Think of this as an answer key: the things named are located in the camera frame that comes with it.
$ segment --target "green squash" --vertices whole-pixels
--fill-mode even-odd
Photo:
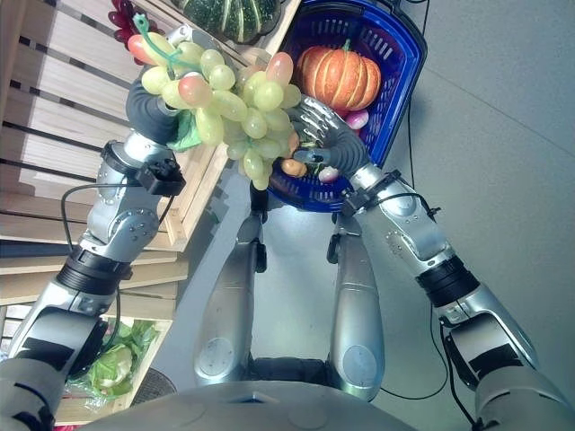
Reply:
[[[281,15],[280,0],[172,0],[203,30],[247,43],[269,33]]]

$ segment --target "leafy green vegetable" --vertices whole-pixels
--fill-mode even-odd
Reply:
[[[114,320],[111,319],[109,324],[113,327]],[[132,374],[158,333],[153,321],[136,320],[131,328],[121,322],[113,346],[94,361],[84,377],[70,384],[85,388],[99,401],[112,400],[130,392]]]
[[[128,377],[131,367],[132,351],[123,344],[117,344],[92,364],[88,378],[96,389],[111,388]]]

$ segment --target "wooden slat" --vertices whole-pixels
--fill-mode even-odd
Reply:
[[[8,103],[5,121],[88,145],[103,147],[109,140],[121,141],[130,133],[121,124],[14,88],[8,91]]]
[[[26,11],[27,0],[4,0],[0,4],[0,120],[4,118],[6,94],[16,59],[20,28]]]
[[[162,283],[161,285],[133,287],[131,289],[122,291],[122,295],[140,295],[151,296],[153,298],[176,299],[176,296],[178,295],[178,283],[172,282]]]
[[[175,261],[154,265],[138,265],[132,268],[132,271],[132,278],[122,281],[119,284],[120,289],[185,280],[188,276],[188,262]],[[36,301],[46,284],[56,274],[57,272],[42,272],[0,276],[0,305]]]
[[[132,262],[132,265],[170,263],[175,262],[177,257],[178,254],[175,251],[143,251],[137,259]],[[66,262],[65,256],[3,258],[0,259],[0,275],[7,276],[59,271],[64,265],[64,262]]]
[[[183,230],[181,225],[180,213],[178,209],[169,209],[168,214],[164,219],[166,228],[168,230],[168,238],[170,238],[170,244],[177,251],[183,251],[188,245],[188,237]]]
[[[23,44],[18,45],[17,56],[13,69],[15,81],[119,119],[128,119],[124,109],[127,89]]]
[[[190,210],[183,218],[182,226],[188,238],[191,238],[191,235],[196,228],[196,224],[198,224],[198,220],[201,217],[204,208],[208,204],[209,198],[214,191],[214,187],[219,180],[219,176],[222,173],[224,166],[226,165],[226,148],[226,144],[220,144],[217,147],[214,155],[212,156],[212,160],[209,162],[209,166],[206,169],[206,173],[203,175],[201,183],[199,184],[198,191],[196,192],[196,196],[194,196],[194,199],[191,203]]]
[[[171,321],[176,302],[173,299],[150,298],[146,296],[122,295],[121,315],[143,321]],[[116,301],[104,316],[116,316]]]
[[[301,3],[302,0],[285,0],[281,4],[281,17],[278,25],[271,33],[263,36],[256,46],[265,49],[272,56],[278,52]]]
[[[188,166],[183,173],[186,180],[186,187],[174,200],[174,204],[180,212],[181,220],[183,220],[183,217],[185,217],[190,208],[191,201],[196,195],[199,183],[208,168],[209,161],[212,159],[214,151],[216,151],[216,148],[211,145],[200,145],[189,150],[190,158]]]
[[[3,159],[87,178],[94,178],[102,163],[99,152],[15,128],[2,128],[0,142]]]
[[[89,183],[51,173],[0,164],[0,189],[2,191],[60,200],[68,189],[84,184]],[[94,190],[80,190],[72,193],[67,201],[91,205],[95,199]]]
[[[85,222],[91,205],[66,203],[66,216],[72,222]],[[60,202],[16,193],[0,192],[0,210],[13,214],[60,218]]]
[[[86,225],[83,223],[70,223],[70,233],[74,243],[85,229]],[[0,214],[0,240],[66,243],[60,221],[6,214]],[[172,251],[173,247],[168,234],[158,233],[146,250]]]
[[[22,36],[127,83],[141,70],[123,44],[40,0],[29,0]]]
[[[101,25],[112,30],[118,29],[118,27],[112,24],[108,19],[108,12],[114,10],[113,6],[111,6],[110,0],[60,0],[59,2],[77,10],[89,18],[92,18]],[[154,16],[151,13],[148,14],[148,17],[156,22],[158,29],[167,32],[172,28],[170,24],[158,19],[157,16]]]

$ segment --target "robot leg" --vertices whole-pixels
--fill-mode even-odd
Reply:
[[[261,243],[265,217],[265,210],[254,209],[252,195],[252,213],[238,231],[204,311],[193,358],[198,386],[245,377],[252,346],[253,276],[266,269]]]
[[[339,264],[328,358],[331,385],[370,401],[384,375],[384,335],[376,281],[355,219],[338,215],[327,258]]]

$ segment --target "small onion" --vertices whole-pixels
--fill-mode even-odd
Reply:
[[[317,178],[324,184],[330,184],[336,181],[339,176],[340,172],[337,169],[332,168],[331,166],[326,166],[320,171],[320,173],[318,173]]]
[[[345,118],[345,122],[348,123],[348,126],[353,128],[354,130],[360,130],[367,124],[369,120],[369,114],[367,114],[366,110],[358,110],[357,112],[351,112]]]

